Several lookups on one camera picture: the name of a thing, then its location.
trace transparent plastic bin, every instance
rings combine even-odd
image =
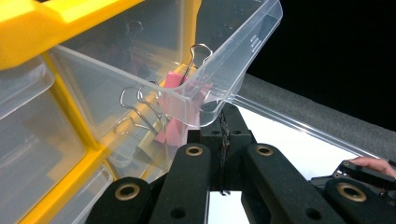
[[[14,223],[84,155],[37,57],[0,71],[0,223]]]
[[[277,0],[200,4],[145,1],[50,51],[94,137],[113,151],[108,161],[119,176],[166,172],[187,129],[212,122],[239,91],[282,17]],[[219,13],[224,6],[232,10]],[[170,72],[188,70],[196,43],[213,55],[203,63],[208,50],[197,48],[188,79],[165,88]],[[202,106],[208,102],[217,103]]]
[[[112,181],[113,176],[102,165],[50,223],[85,223],[93,205]]]
[[[277,0],[239,4],[204,0],[196,27],[191,27],[196,28],[195,40],[188,43],[184,36],[191,30],[183,23],[194,15],[185,15],[186,5],[182,0],[146,1],[62,45],[125,71],[130,82],[162,93],[163,112],[188,125],[204,126],[239,91],[249,64],[280,23],[282,8]],[[199,66],[207,52],[197,50],[194,68],[199,68],[189,80],[173,89],[150,85],[150,81],[163,82],[168,71],[182,75],[191,59],[190,46],[199,43],[215,52]],[[218,104],[202,109],[208,101]],[[201,120],[199,112],[205,114]]]

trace metal binder clip handle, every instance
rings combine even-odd
[[[123,102],[123,97],[124,97],[124,95],[125,95],[125,92],[126,92],[128,89],[131,89],[131,88],[132,88],[132,87],[127,87],[127,88],[125,88],[125,89],[122,90],[122,93],[121,93],[121,96],[120,96],[120,105],[121,105],[122,107],[124,107],[124,108],[132,109],[134,112],[136,112],[136,114],[137,114],[143,121],[145,121],[145,123],[148,125],[148,127],[151,129],[151,131],[152,131],[154,134],[158,134],[158,132],[157,132],[157,130],[155,130],[154,126],[152,126],[152,124],[149,122],[149,120],[146,119],[146,117],[145,117],[142,113],[140,113],[140,111],[139,111],[138,109],[136,109],[136,107],[134,107],[134,106],[132,106],[132,105],[126,105],[126,104]]]
[[[152,84],[156,85],[156,86],[160,86],[160,84],[158,84],[158,82],[156,81],[150,81]],[[157,91],[157,93],[155,94],[155,99],[158,101],[160,100],[160,98],[163,96],[163,93],[160,91]]]
[[[195,48],[199,48],[199,47],[205,48],[205,49],[207,49],[207,50],[209,51],[209,56],[207,56],[206,58],[204,58],[204,60],[202,61],[202,64],[204,64],[204,63],[206,62],[206,60],[207,60],[210,56],[212,56],[213,51],[212,51],[207,45],[205,45],[205,44],[196,44],[196,45],[192,45],[191,48],[190,48],[190,52],[191,52],[191,61],[190,61],[190,63],[189,63],[189,66],[187,67],[186,73],[184,73],[184,76],[183,76],[183,78],[181,79],[179,85],[183,84],[184,81],[186,80],[186,77],[187,77],[187,75],[189,74],[190,69],[191,69],[191,67],[192,67],[192,64],[193,64],[193,62],[194,62],[194,59],[195,59]]]
[[[131,133],[130,131],[119,132],[119,126],[120,126],[125,120],[131,121],[132,124],[133,124],[135,127],[139,127],[139,128],[143,128],[143,129],[149,130],[149,128],[146,127],[146,126],[143,126],[143,125],[140,125],[140,124],[136,124],[136,123],[134,122],[134,119],[133,119],[132,117],[129,117],[129,118],[123,118],[123,119],[119,120],[119,121],[114,125],[114,127],[113,127],[113,132],[114,132],[115,134],[129,134],[129,135],[131,135],[131,136],[133,136],[133,137],[135,137],[135,138],[137,138],[137,139],[139,139],[139,140],[142,140],[142,138],[141,138],[140,136],[137,136],[136,134]]]
[[[161,118],[163,117],[163,113],[158,112],[158,111],[154,108],[154,105],[152,105],[150,102],[148,102],[147,100],[145,100],[145,97],[143,96],[143,92],[142,92],[143,87],[145,87],[145,86],[144,86],[144,85],[141,85],[141,86],[139,87],[139,90],[137,91],[137,96],[136,96],[137,100],[138,100],[140,103],[142,103],[142,104],[144,104],[144,105],[147,105],[147,106],[154,112],[154,114],[155,114],[155,116],[157,117],[157,119],[158,119],[158,120],[161,120]]]

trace pink object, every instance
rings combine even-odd
[[[168,75],[166,76],[165,79],[165,88],[174,88],[180,86],[180,81],[183,78],[183,76],[179,73],[175,72],[168,72]]]
[[[183,76],[179,73],[175,72],[168,72],[168,75],[165,79],[165,84],[163,85],[165,88],[174,88],[180,85],[180,81]],[[168,124],[166,125],[166,133],[160,131],[155,140],[160,143],[168,144],[169,146],[179,147],[181,145],[181,140],[183,137],[183,133],[186,130],[186,125],[183,124],[178,119],[171,119]]]

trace white surface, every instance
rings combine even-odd
[[[315,176],[331,175],[342,160],[357,157],[307,133],[245,108],[238,108],[257,142],[278,148],[307,180]],[[211,192],[210,197],[209,223],[248,223],[240,192],[232,192],[226,197],[218,192]]]

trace human hand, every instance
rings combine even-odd
[[[393,170],[392,166],[383,159],[370,158],[370,157],[358,157],[353,160],[349,160],[350,162],[366,167],[368,169],[377,171],[379,173],[390,175],[396,178],[396,171]]]

